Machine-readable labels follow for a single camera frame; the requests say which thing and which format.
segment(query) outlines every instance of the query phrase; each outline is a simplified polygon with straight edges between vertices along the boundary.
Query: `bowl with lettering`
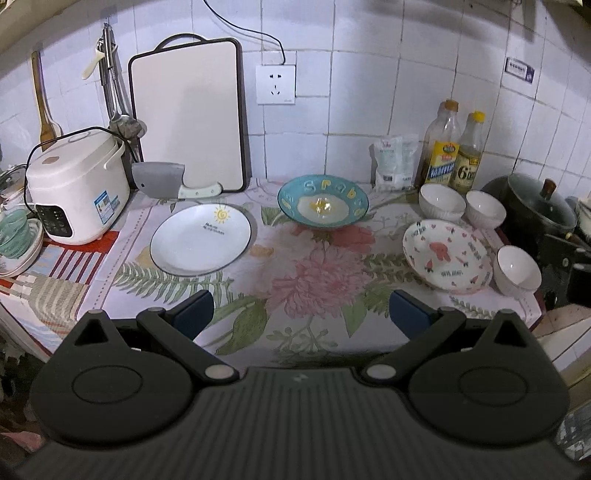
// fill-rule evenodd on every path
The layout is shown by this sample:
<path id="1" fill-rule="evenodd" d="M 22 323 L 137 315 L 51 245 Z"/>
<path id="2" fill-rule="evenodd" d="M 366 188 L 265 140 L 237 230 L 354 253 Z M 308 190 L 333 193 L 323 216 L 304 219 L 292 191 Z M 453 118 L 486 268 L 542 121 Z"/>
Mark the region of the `bowl with lettering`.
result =
<path id="1" fill-rule="evenodd" d="M 438 290 L 472 294 L 491 282 L 492 260 L 484 244 L 451 222 L 411 224 L 402 237 L 402 251 L 419 279 Z"/>
<path id="2" fill-rule="evenodd" d="M 466 210 L 466 202 L 458 192 L 438 183 L 426 183 L 418 194 L 418 205 L 426 218 L 457 222 Z"/>
<path id="3" fill-rule="evenodd" d="M 367 194 L 354 182 L 333 175 L 304 175 L 277 194 L 287 218 L 314 229 L 336 229 L 361 220 L 369 209 Z"/>

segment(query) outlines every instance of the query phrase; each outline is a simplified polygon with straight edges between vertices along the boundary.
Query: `rice cooker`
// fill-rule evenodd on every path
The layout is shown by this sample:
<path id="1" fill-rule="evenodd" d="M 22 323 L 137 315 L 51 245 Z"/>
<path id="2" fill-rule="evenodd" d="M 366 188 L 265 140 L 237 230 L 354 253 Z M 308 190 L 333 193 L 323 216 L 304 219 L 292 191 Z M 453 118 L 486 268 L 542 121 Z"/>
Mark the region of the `rice cooker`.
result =
<path id="1" fill-rule="evenodd" d="M 49 237 L 83 245 L 101 237 L 129 199 L 125 144 L 95 130 L 58 140 L 27 170 L 28 191 Z"/>

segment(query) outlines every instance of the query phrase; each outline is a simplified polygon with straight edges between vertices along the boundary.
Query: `cleaver handle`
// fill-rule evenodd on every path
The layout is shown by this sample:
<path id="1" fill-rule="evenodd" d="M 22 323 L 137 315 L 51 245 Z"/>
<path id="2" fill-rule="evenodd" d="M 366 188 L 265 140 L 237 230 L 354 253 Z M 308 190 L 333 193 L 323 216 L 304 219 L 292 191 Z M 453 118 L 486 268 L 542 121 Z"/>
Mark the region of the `cleaver handle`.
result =
<path id="1" fill-rule="evenodd" d="M 185 185 L 181 185 L 178 189 L 178 198 L 180 199 L 200 199 L 207 197 L 215 197 L 220 195 L 222 192 L 222 185 L 220 183 L 214 183 L 209 187 L 202 189 L 190 189 Z"/>

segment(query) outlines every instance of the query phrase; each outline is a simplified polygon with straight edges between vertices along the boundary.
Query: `stainless steel spoon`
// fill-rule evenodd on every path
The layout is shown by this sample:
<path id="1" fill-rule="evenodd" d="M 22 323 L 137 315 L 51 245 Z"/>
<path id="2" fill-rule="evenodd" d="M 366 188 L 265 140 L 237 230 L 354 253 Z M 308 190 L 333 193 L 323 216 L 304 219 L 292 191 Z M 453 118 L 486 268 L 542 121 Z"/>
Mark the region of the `stainless steel spoon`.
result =
<path id="1" fill-rule="evenodd" d="M 103 29 L 103 45 L 107 69 L 106 82 L 111 95 L 111 106 L 113 107 L 112 112 L 109 113 L 111 115 L 109 129 L 118 132 L 119 135 L 128 140 L 141 137 L 144 134 L 144 128 L 134 117 L 125 113 L 123 93 L 117 80 L 117 69 L 113 59 L 113 31 L 109 24 L 105 24 Z"/>

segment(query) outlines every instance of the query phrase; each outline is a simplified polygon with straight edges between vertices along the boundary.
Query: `wooden spatula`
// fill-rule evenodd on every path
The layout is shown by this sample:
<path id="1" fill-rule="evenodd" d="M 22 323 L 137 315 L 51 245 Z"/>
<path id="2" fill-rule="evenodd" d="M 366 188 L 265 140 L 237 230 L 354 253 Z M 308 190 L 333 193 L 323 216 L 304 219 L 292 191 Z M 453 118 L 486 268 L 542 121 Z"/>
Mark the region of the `wooden spatula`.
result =
<path id="1" fill-rule="evenodd" d="M 40 142 L 45 142 L 47 140 L 53 140 L 56 137 L 56 133 L 50 122 L 46 108 L 45 96 L 43 94 L 43 83 L 41 82 L 41 55 L 38 51 L 34 51 L 31 54 L 31 64 L 33 66 L 33 82 L 35 83 L 35 95 L 37 97 L 37 107 L 39 108 L 39 119 L 41 120 L 41 135 L 39 136 L 39 140 Z M 47 150 L 54 143 L 55 142 L 43 145 L 41 150 Z"/>

